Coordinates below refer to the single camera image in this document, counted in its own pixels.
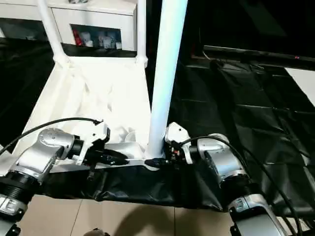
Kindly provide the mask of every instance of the white cabinet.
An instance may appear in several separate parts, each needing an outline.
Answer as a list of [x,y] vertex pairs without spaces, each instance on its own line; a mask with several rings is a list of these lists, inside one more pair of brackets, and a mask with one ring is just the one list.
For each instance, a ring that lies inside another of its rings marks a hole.
[[[61,42],[137,50],[137,0],[46,1]],[[43,40],[44,34],[35,0],[0,0],[0,37]]]

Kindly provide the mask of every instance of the red item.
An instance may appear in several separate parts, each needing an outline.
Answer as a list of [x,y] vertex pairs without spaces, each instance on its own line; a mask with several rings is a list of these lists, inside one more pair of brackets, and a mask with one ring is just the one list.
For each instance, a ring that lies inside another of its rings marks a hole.
[[75,29],[73,30],[73,36],[74,36],[75,44],[77,46],[82,46],[83,43],[82,43],[82,40],[81,40],[81,38],[79,36],[79,32],[76,31]]

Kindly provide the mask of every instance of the tile floor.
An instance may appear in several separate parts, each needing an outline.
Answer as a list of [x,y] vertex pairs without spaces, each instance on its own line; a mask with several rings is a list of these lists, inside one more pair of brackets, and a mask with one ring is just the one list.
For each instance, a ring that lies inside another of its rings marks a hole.
[[111,236],[228,236],[228,214],[119,202],[35,196],[20,222],[22,236],[83,236],[100,228]]

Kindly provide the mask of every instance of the black cloth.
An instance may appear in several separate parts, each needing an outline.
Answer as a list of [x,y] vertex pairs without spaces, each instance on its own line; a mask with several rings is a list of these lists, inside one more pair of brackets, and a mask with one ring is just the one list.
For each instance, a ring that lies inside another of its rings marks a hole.
[[[64,49],[71,56],[134,56],[133,52],[72,45],[64,45]],[[2,145],[22,132],[53,64],[47,43],[0,41]],[[147,68],[150,98],[154,70],[151,59]],[[279,193],[241,145],[265,164],[301,217],[314,216],[314,120],[314,106],[281,67],[221,61],[178,63],[169,123],[177,122],[192,137],[226,135],[245,157],[250,175],[267,200],[275,203],[277,212],[290,215]],[[87,180],[88,174],[50,174],[40,194],[225,210],[220,188],[202,161],[156,172],[144,167],[98,170],[93,180]]]

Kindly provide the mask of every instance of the white pipe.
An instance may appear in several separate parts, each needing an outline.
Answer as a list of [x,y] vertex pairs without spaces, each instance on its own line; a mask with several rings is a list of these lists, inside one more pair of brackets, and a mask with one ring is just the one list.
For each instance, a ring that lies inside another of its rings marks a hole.
[[147,0],[138,0],[137,5],[137,60],[147,67]]
[[188,0],[163,0],[149,144],[146,158],[163,157],[163,144]]
[[66,55],[63,51],[61,43],[59,42],[56,28],[53,24],[53,20],[51,19],[46,0],[37,0],[37,5],[54,55],[59,59],[63,59]]

